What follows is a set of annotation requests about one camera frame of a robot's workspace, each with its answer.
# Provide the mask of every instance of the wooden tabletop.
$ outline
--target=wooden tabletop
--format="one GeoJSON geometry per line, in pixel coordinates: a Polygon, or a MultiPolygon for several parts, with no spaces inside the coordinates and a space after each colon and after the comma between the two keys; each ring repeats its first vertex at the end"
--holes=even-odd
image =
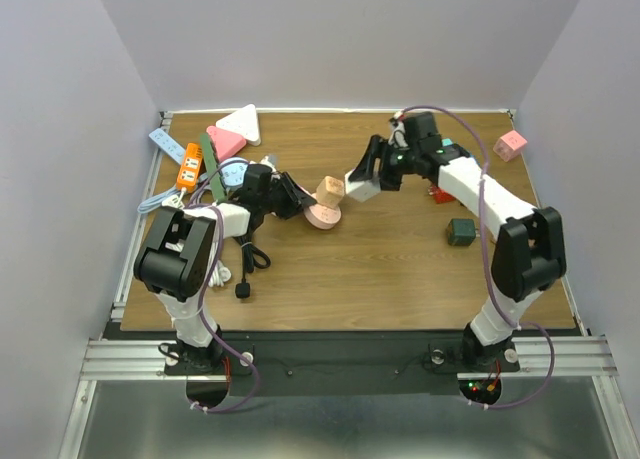
{"type": "MultiPolygon", "coordinates": [[[[176,114],[169,133],[182,145],[197,143],[199,134],[219,117],[176,114]]],[[[355,167],[369,137],[388,134],[388,118],[389,114],[261,114],[262,144],[247,146],[240,155],[260,160],[276,154],[279,170],[314,191],[323,177],[343,178],[355,167]]],[[[464,114],[464,118],[489,150],[511,130],[506,114],[464,114]]],[[[437,123],[443,137],[481,157],[471,136],[457,123],[442,115],[437,123]]],[[[505,163],[491,153],[491,161],[490,175],[535,204],[522,158],[505,163]]],[[[178,169],[171,159],[162,159],[156,192],[175,183],[178,169]]],[[[242,276],[240,248],[227,239],[222,260],[233,276],[224,288],[207,292],[213,317],[223,329],[234,330],[463,328],[487,297],[480,241],[470,247],[447,244],[444,231],[449,221],[473,215],[457,202],[435,204],[427,195],[428,185],[417,176],[407,176],[399,192],[384,192],[365,203],[345,198],[340,205],[342,219],[329,231],[314,228],[302,215],[288,221],[267,216],[254,243],[273,264],[249,276],[251,297],[245,301],[234,295],[242,276]]],[[[525,319],[549,327],[573,327],[562,285],[556,283],[538,299],[525,319]]],[[[162,304],[135,280],[122,329],[171,329],[162,304]]]]}

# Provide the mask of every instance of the dark green block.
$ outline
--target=dark green block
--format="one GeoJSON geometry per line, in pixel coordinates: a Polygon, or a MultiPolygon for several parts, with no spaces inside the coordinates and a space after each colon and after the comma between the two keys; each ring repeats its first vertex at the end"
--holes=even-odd
{"type": "Polygon", "coordinates": [[[470,246],[476,238],[476,225],[472,219],[451,219],[446,233],[450,246],[470,246]]]}

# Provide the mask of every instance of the light blue power strip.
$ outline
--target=light blue power strip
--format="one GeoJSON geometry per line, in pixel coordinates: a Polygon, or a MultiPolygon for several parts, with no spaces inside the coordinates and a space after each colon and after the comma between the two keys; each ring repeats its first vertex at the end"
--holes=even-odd
{"type": "Polygon", "coordinates": [[[171,159],[176,161],[178,164],[182,164],[185,150],[184,150],[184,147],[178,144],[173,137],[171,137],[169,134],[167,134],[160,128],[156,129],[151,134],[149,134],[149,137],[171,159]]]}

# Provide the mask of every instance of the white triangle block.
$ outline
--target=white triangle block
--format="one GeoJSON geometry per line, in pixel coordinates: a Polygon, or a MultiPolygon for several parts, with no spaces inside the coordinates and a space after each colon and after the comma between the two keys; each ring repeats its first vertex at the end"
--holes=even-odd
{"type": "Polygon", "coordinates": [[[216,127],[235,132],[244,137],[249,144],[260,144],[260,127],[258,127],[258,111],[249,104],[216,122],[216,127]]]}

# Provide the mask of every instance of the green bar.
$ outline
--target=green bar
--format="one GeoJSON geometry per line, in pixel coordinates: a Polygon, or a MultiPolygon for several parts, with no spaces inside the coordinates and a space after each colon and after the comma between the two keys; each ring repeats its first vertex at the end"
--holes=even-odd
{"type": "MultiPolygon", "coordinates": [[[[207,168],[207,174],[211,177],[211,174],[218,169],[218,158],[216,157],[216,152],[213,148],[213,143],[211,142],[209,134],[200,134],[200,147],[202,148],[202,155],[204,156],[204,165],[207,168]]],[[[227,192],[222,184],[220,174],[216,174],[215,177],[212,177],[209,184],[211,185],[211,192],[213,193],[214,200],[222,202],[227,197],[227,192]]]]}

